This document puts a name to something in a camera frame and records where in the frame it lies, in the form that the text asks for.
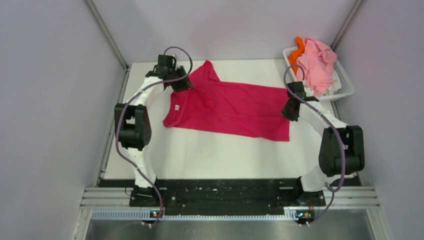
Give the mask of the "magenta t-shirt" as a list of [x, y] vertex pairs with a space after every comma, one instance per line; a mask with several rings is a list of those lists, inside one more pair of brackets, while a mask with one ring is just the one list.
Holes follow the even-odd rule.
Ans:
[[286, 89], [221, 81], [208, 60], [189, 75], [189, 80], [193, 88], [170, 95], [165, 127], [275, 142], [290, 140], [290, 121], [282, 116], [289, 100]]

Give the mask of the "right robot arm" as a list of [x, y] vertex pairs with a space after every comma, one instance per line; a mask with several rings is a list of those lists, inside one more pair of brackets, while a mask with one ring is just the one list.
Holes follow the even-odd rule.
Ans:
[[288, 101], [281, 114], [292, 122], [303, 120], [321, 137], [317, 164], [296, 180], [293, 200], [307, 206], [323, 189], [338, 192], [345, 178], [365, 167], [364, 134], [358, 125], [348, 125], [308, 96], [302, 82], [285, 84]]

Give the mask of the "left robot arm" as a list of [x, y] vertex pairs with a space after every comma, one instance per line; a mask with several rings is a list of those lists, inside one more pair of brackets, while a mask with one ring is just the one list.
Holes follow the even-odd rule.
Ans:
[[153, 69], [144, 77], [141, 87], [126, 102], [114, 107], [115, 148], [135, 172], [135, 196], [149, 207], [163, 208], [163, 197], [155, 182], [157, 176], [146, 157], [152, 138], [149, 109], [167, 87], [188, 90], [193, 85], [189, 73], [179, 66], [173, 55], [160, 54]]

